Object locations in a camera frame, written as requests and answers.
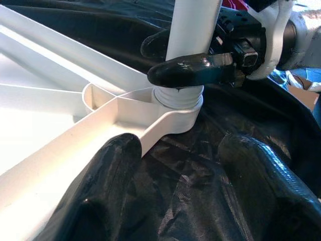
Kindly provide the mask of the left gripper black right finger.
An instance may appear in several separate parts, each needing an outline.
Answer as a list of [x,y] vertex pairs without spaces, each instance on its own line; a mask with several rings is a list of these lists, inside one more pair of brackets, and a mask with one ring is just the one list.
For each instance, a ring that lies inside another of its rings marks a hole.
[[320,201],[268,145],[227,134],[218,155],[254,240],[320,240]]

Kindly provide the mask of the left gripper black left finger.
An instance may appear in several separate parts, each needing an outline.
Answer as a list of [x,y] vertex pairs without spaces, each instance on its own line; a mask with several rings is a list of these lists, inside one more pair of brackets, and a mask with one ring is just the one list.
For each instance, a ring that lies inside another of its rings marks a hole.
[[126,192],[141,163],[139,138],[111,138],[72,181],[42,231],[43,240],[113,240]]

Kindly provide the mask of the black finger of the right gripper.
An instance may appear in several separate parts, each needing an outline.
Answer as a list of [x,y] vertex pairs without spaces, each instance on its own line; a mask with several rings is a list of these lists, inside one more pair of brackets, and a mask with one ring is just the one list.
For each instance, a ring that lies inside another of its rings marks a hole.
[[140,47],[143,57],[165,60],[169,44],[170,30],[163,30],[145,38]]
[[151,84],[166,88],[232,82],[236,79],[236,63],[231,53],[181,56],[152,67],[147,78]]

